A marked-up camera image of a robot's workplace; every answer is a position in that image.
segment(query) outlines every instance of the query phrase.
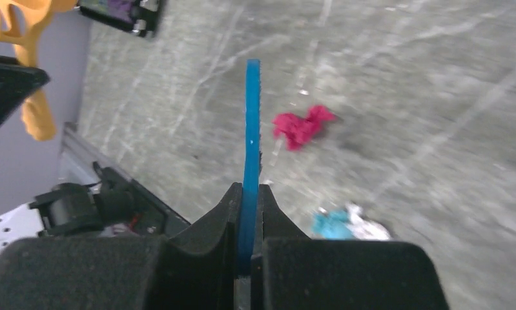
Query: marble surface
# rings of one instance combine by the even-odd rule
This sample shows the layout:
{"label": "marble surface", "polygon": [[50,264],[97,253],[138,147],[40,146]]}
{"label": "marble surface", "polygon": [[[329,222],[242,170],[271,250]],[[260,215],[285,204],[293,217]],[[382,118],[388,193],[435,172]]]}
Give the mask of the marble surface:
{"label": "marble surface", "polygon": [[[93,26],[79,132],[195,220],[242,179],[250,57],[290,218],[360,202],[453,309],[516,310],[516,1],[170,1],[155,41]],[[271,120],[317,103],[338,121],[286,151]]]}

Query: blue object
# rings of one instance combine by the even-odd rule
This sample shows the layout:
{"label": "blue object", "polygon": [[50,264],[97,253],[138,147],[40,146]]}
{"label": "blue object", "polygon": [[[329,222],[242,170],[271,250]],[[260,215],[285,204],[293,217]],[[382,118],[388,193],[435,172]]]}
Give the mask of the blue object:
{"label": "blue object", "polygon": [[328,214],[317,213],[313,225],[313,233],[325,239],[353,239],[353,233],[347,227],[349,213],[347,210],[332,211]]}
{"label": "blue object", "polygon": [[246,159],[242,183],[242,205],[237,245],[239,275],[250,274],[250,259],[254,250],[256,208],[260,182],[260,60],[246,64]]}

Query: orange tool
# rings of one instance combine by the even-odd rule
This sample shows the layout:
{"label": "orange tool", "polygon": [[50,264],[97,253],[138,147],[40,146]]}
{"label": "orange tool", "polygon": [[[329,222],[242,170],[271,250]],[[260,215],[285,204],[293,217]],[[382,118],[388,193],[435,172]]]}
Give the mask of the orange tool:
{"label": "orange tool", "polygon": [[[50,24],[54,13],[67,12],[77,0],[0,0],[0,42],[14,45],[14,54],[20,65],[37,68],[37,46],[43,30]],[[20,9],[25,27],[22,33],[14,8]],[[6,30],[1,30],[1,18]],[[35,140],[51,140],[56,126],[43,90],[38,90],[22,105],[22,121],[26,131]]]}

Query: crumpled pink cloth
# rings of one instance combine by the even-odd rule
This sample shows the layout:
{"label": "crumpled pink cloth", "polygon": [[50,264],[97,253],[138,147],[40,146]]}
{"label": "crumpled pink cloth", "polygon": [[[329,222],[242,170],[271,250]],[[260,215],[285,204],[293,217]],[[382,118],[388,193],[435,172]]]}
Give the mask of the crumpled pink cloth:
{"label": "crumpled pink cloth", "polygon": [[279,114],[273,120],[273,135],[286,137],[288,150],[299,150],[309,143],[315,134],[322,130],[322,123],[333,121],[336,116],[323,105],[314,105],[307,111],[307,117],[301,118],[293,113]]}

